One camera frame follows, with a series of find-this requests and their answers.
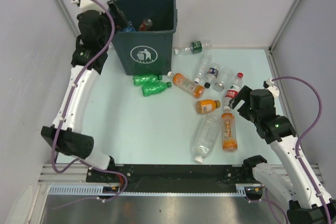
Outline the orange juice bottle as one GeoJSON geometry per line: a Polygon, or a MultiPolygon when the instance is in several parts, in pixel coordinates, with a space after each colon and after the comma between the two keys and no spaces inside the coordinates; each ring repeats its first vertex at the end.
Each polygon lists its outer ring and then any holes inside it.
{"type": "Polygon", "coordinates": [[[220,107],[221,102],[219,100],[211,99],[197,101],[195,104],[195,110],[199,114],[210,113],[220,107]]]}

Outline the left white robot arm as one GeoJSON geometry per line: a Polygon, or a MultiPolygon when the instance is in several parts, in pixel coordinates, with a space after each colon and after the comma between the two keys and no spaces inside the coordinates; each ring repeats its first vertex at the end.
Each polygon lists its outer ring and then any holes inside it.
{"type": "Polygon", "coordinates": [[[100,77],[114,35],[114,22],[106,8],[96,0],[73,0],[78,14],[80,35],[71,60],[70,80],[63,102],[51,126],[43,126],[41,136],[51,147],[52,165],[56,155],[71,156],[98,169],[105,182],[115,178],[113,159],[103,153],[93,137],[82,133],[82,124],[93,86],[100,77]]]}

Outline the blue label water bottle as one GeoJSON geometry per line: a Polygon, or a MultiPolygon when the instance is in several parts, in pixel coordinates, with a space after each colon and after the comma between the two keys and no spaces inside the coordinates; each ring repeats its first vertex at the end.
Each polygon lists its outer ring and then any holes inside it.
{"type": "Polygon", "coordinates": [[[133,32],[133,31],[136,31],[136,30],[133,27],[132,22],[129,20],[129,21],[127,21],[126,28],[122,28],[121,31],[123,31],[123,32],[133,32]]]}

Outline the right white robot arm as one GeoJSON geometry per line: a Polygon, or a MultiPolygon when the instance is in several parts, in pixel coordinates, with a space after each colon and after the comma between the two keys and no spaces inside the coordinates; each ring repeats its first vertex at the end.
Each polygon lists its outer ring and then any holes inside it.
{"type": "Polygon", "coordinates": [[[243,86],[229,102],[229,107],[234,109],[243,101],[239,115],[254,124],[258,135],[276,153],[289,177],[285,180],[257,155],[244,160],[247,166],[242,169],[243,179],[265,185],[286,205],[290,223],[335,223],[335,199],[318,180],[301,146],[297,145],[298,137],[289,119],[276,113],[278,95],[275,85],[256,90],[243,86]]]}

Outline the green bottle with cap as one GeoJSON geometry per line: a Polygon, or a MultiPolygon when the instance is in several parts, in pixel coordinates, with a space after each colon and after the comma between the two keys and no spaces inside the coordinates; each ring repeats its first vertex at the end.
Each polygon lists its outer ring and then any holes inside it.
{"type": "Polygon", "coordinates": [[[145,84],[141,87],[142,94],[144,97],[148,97],[154,94],[159,94],[163,91],[165,91],[167,88],[170,88],[172,86],[171,82],[162,82],[157,81],[150,84],[145,84]]]}

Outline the red cap crushed bottle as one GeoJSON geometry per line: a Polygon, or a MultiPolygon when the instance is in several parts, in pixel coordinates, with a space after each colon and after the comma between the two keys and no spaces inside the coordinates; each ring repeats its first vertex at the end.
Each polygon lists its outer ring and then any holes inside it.
{"type": "Polygon", "coordinates": [[[139,26],[138,31],[149,31],[153,26],[153,21],[149,18],[145,18],[141,25],[139,26]]]}

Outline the orange jasmine tea bottle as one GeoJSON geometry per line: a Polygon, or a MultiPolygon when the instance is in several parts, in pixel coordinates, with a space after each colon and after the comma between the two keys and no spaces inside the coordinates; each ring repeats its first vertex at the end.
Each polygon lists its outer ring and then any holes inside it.
{"type": "Polygon", "coordinates": [[[224,151],[233,152],[238,149],[235,117],[229,106],[224,106],[222,114],[222,148],[224,151]]]}

